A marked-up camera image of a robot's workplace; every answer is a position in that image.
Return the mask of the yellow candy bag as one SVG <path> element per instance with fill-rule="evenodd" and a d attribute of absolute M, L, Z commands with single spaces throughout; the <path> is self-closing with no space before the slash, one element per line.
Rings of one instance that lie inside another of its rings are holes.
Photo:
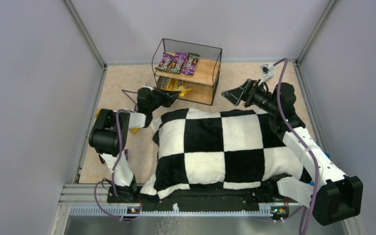
<path fill-rule="evenodd" d="M 135 135 L 140 129 L 139 128 L 131 128 L 129 129 L 129 132 L 133 135 Z"/>

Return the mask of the purple brown candy bag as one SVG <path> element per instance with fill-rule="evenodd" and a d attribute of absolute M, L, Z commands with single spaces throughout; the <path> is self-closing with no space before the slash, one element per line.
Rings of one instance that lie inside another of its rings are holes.
<path fill-rule="evenodd" d="M 200 55 L 196 53 L 188 53 L 186 62 L 181 70 L 181 73 L 185 75 L 194 75 L 196 65 L 200 59 Z"/>

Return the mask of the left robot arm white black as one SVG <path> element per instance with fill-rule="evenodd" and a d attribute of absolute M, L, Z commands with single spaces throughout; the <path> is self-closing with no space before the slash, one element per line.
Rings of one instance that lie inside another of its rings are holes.
<path fill-rule="evenodd" d="M 128 131 L 148 127 L 153 120 L 153 112 L 159 107 L 171 107 L 182 91 L 144 86 L 135 93 L 137 98 L 133 100 L 134 108 L 131 110 L 101 108 L 89 136 L 90 147 L 109 168 L 111 179 L 108 182 L 116 197 L 133 198 L 137 190 L 135 175 L 125 157 Z"/>

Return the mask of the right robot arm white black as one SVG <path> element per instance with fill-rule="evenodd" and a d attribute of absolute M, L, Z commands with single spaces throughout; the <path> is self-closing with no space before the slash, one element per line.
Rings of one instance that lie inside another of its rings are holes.
<path fill-rule="evenodd" d="M 314 182 L 310 185 L 291 176 L 283 177 L 277 182 L 280 195 L 305 206 L 323 226 L 358 216 L 363 183 L 337 167 L 311 137 L 295 112 L 294 86 L 282 82 L 273 92 L 266 88 L 259 80 L 247 79 L 240 87 L 221 95 L 234 106 L 244 102 L 246 107 L 255 105 L 267 112 L 272 132 L 291 149 Z"/>

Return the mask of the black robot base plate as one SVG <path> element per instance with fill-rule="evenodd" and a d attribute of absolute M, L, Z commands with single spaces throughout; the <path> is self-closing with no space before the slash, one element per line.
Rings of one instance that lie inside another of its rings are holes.
<path fill-rule="evenodd" d="M 252 189 L 222 189 L 198 187 L 189 190 L 178 189 L 164 199 L 140 193 L 141 186 L 130 194 L 119 192 L 118 196 L 109 188 L 107 202 L 135 203 L 143 212 L 170 212 L 175 206 L 181 212 L 254 212 L 264 203 L 285 205 L 285 197 L 270 187 Z"/>

